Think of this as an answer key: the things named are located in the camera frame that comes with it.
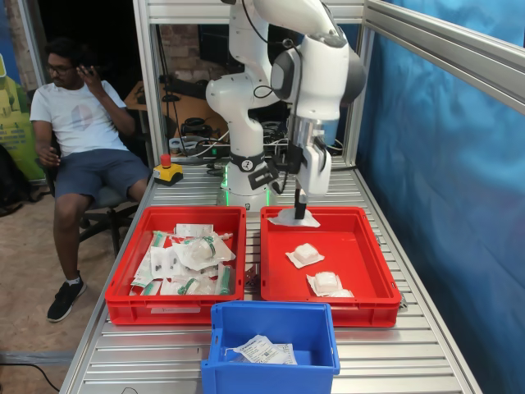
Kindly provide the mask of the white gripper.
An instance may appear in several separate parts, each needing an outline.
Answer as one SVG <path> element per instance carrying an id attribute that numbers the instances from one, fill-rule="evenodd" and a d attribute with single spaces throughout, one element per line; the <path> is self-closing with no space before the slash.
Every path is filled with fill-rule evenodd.
<path id="1" fill-rule="evenodd" d="M 296 175 L 294 193 L 294 219 L 305 217 L 308 197 L 319 197 L 327 193 L 331 175 L 331 155 L 324 143 L 299 146 L 301 161 Z"/>

